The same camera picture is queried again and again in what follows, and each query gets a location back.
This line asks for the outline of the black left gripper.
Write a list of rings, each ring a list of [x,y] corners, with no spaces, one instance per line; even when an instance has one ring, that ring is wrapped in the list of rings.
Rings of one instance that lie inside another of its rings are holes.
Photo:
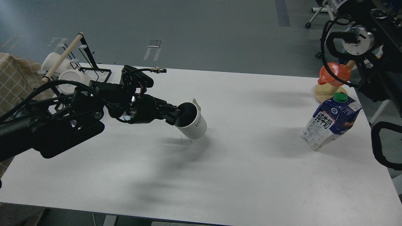
[[[135,103],[136,106],[129,115],[130,119],[126,120],[129,124],[147,124],[153,120],[165,120],[167,124],[174,126],[180,114],[180,109],[175,105],[148,94],[137,98]]]

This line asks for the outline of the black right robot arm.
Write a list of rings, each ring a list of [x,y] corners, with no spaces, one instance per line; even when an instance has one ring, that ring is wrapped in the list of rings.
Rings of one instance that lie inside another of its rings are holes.
[[[390,100],[401,114],[402,38],[400,0],[329,0],[335,18],[326,22],[320,40],[323,68],[330,77],[356,88],[373,102]],[[360,82],[334,74],[325,50],[354,61]]]

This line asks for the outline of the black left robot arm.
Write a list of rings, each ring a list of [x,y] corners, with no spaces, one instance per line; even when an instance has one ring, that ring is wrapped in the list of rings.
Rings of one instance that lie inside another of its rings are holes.
[[[30,149],[49,159],[95,137],[105,129],[105,108],[122,123],[165,120],[174,125],[184,111],[146,94],[154,85],[146,71],[166,73],[159,67],[125,65],[119,83],[57,80],[39,86],[1,116],[1,161]]]

